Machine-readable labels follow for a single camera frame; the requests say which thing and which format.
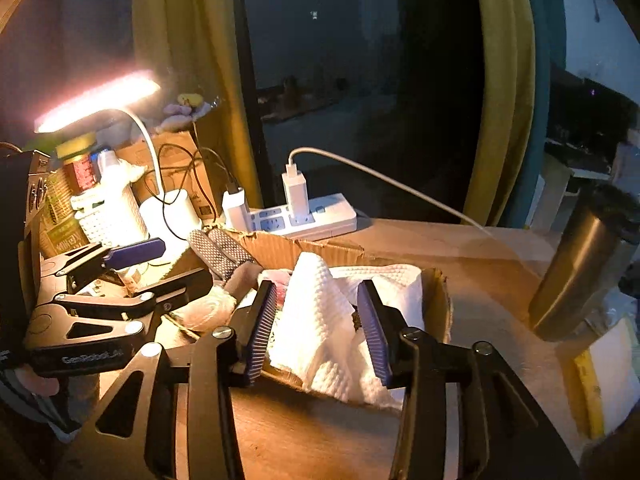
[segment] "power strip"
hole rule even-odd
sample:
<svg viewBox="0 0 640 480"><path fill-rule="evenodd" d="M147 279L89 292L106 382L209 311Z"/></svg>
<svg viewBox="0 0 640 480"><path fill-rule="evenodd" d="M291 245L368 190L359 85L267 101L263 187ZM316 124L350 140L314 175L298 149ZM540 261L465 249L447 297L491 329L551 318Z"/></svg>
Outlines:
<svg viewBox="0 0 640 480"><path fill-rule="evenodd" d="M309 200L309 213L297 218L288 205L252 210L247 231L264 231L293 240L322 240L356 230L356 212L342 193ZM227 216L227 227L235 227Z"/></svg>

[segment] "white basket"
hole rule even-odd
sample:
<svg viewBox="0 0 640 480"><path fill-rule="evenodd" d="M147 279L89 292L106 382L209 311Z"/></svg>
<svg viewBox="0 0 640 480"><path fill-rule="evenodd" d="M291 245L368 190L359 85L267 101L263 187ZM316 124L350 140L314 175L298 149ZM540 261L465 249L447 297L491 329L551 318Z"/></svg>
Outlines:
<svg viewBox="0 0 640 480"><path fill-rule="evenodd" d="M90 242L117 247L141 242L148 238L145 222L140 216L131 187L121 193L106 192L99 184L71 197L82 231Z"/></svg>

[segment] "wooden tabletop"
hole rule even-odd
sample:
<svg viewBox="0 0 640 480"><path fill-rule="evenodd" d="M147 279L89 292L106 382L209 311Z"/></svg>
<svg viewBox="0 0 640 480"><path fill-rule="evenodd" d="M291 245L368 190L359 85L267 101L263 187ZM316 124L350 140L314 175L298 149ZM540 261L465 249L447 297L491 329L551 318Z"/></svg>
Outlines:
<svg viewBox="0 0 640 480"><path fill-rule="evenodd" d="M586 407L571 359L588 343L540 341L527 327L527 305L548 266L557 240L533 232L492 229L488 238L470 226L376 219L334 238L379 256L437 267L447 276L454 323L452 343L488 340L521 377L558 428L574 457L587 440ZM171 327L157 340L167 346ZM101 389L108 386L103 381ZM448 400L455 397L448 392ZM246 478L385 479L394 453L398 418L377 410L318 399L260 378L249 390L233 390L238 443ZM187 479L186 402L180 391L177 427L178 479ZM449 406L446 479L457 478L458 428Z"/></svg>

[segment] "white towel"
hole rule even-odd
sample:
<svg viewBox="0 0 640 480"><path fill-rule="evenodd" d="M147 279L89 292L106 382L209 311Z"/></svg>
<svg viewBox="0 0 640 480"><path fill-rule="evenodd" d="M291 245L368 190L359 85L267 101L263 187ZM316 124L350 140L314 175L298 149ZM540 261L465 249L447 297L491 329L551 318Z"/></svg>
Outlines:
<svg viewBox="0 0 640 480"><path fill-rule="evenodd" d="M343 402L402 407L375 376L362 329L355 332L358 284L372 279L382 302L398 308L410 326L424 328L420 269L408 265L334 267L313 253L296 263L270 348L271 365L290 370L303 388Z"/></svg>

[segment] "gold thermos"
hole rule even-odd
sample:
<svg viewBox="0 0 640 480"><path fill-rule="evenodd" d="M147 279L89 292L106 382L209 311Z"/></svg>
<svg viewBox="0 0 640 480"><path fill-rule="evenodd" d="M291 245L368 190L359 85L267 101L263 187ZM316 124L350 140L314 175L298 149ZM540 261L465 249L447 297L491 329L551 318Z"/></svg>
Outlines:
<svg viewBox="0 0 640 480"><path fill-rule="evenodd" d="M529 304L531 329L558 341L602 304L640 242L640 204L608 183L583 189Z"/></svg>

